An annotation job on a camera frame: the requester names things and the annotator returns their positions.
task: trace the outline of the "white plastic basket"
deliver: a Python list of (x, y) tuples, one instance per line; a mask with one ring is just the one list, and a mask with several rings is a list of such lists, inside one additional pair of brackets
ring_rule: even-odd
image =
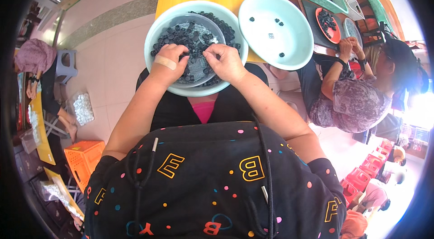
[(357, 0), (344, 0), (348, 8), (348, 14), (346, 14), (350, 19), (356, 21), (360, 19), (365, 19), (363, 12), (360, 9)]

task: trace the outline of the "metal pin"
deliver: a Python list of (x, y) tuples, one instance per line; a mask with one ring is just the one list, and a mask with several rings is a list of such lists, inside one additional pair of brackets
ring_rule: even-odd
[(152, 146), (152, 151), (156, 151), (157, 150), (157, 145), (158, 145), (158, 138), (155, 138), (154, 145)]
[(262, 190), (262, 193), (264, 194), (265, 202), (268, 204), (268, 193), (267, 193), (267, 189), (265, 189), (265, 186), (261, 186), (261, 190)]

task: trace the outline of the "hand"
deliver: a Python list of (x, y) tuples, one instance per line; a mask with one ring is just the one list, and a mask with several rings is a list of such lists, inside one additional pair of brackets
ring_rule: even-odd
[(34, 82), (33, 84), (32, 84), (32, 90), (31, 90), (31, 93), (30, 93), (30, 98), (33, 100), (33, 99), (35, 99), (36, 98), (36, 95), (37, 95), (37, 92), (36, 92), (36, 89), (38, 88), (38, 83), (36, 83), (36, 82)]
[(212, 44), (203, 55), (218, 77), (226, 82), (236, 84), (248, 73), (241, 62), (238, 50), (233, 47)]
[(154, 62), (152, 64), (152, 70), (149, 73), (149, 77), (155, 79), (158, 83), (168, 88), (177, 79), (179, 79), (179, 77), (181, 77), (181, 75), (184, 73), (185, 67), (187, 66), (187, 61), (190, 56), (184, 56), (181, 60), (179, 60), (179, 56), (183, 52), (188, 52), (188, 48), (184, 45), (176, 45), (173, 43), (170, 45), (166, 44), (161, 47), (161, 50), (158, 52), (157, 56), (164, 56), (174, 61), (176, 63), (176, 69), (171, 70), (165, 65)]
[(364, 60), (365, 56), (361, 55), (363, 53), (363, 49), (361, 48), (359, 42), (357, 41), (357, 39), (353, 36), (350, 36), (347, 38), (348, 40), (350, 40), (351, 45), (352, 45), (352, 51), (357, 55), (357, 57), (359, 57), (360, 60)]
[(339, 58), (345, 63), (348, 63), (348, 60), (350, 59), (350, 55), (351, 55), (351, 50), (352, 50), (352, 44), (350, 40), (341, 39), (341, 41), (339, 42), (339, 50), (340, 50)]

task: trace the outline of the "white plastic basin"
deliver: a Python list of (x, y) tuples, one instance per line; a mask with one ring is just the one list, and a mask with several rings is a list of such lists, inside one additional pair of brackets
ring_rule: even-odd
[(244, 0), (238, 20), (252, 50), (276, 68), (296, 70), (311, 59), (312, 30), (303, 13), (288, 0)]
[[(157, 42), (158, 37), (160, 36), (159, 28), (162, 23), (167, 19), (172, 19), (174, 16), (179, 14), (188, 13), (190, 10), (195, 12), (204, 11), (206, 13), (212, 12), (214, 16), (220, 18), (225, 21), (235, 30), (235, 42), (241, 44), (240, 48), (240, 58), (241, 62), (246, 64), (247, 54), (249, 52), (249, 46), (247, 41), (243, 38), (241, 31), (239, 29), (238, 19), (229, 9), (209, 1), (189, 1), (177, 4), (176, 6), (168, 9), (163, 14), (161, 14), (158, 19), (155, 20), (154, 24), (149, 29), (148, 35), (146, 36), (146, 40), (144, 43), (144, 59), (146, 62), (146, 67), (149, 72), (152, 70), (152, 62), (154, 58), (151, 57), (150, 52), (153, 50), (152, 45)], [(214, 84), (208, 87), (195, 87), (195, 88), (175, 88), (170, 86), (167, 90), (185, 97), (202, 97), (208, 96), (214, 93), (219, 92), (220, 90), (225, 89), (229, 85), (228, 82), (221, 81), (219, 84)]]

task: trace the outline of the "red plastic plate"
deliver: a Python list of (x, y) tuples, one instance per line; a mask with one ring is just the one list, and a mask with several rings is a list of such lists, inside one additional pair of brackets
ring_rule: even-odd
[(324, 36), (331, 42), (335, 43), (335, 44), (339, 44), (339, 41), (341, 40), (341, 31), (339, 30), (339, 26), (336, 23), (335, 18), (333, 17), (333, 22), (336, 24), (336, 31), (334, 31), (333, 29), (331, 29), (330, 27), (328, 28), (327, 32), (330, 36), (332, 36), (331, 39), (328, 38), (328, 36), (326, 35), (326, 33), (324, 32), (323, 28), (321, 27), (321, 24), (319, 23), (319, 19), (318, 19), (318, 14), (323, 10), (322, 7), (319, 7), (316, 9), (315, 11), (315, 16), (316, 16), (316, 21), (318, 22), (319, 28), (321, 29), (321, 31), (323, 32)]

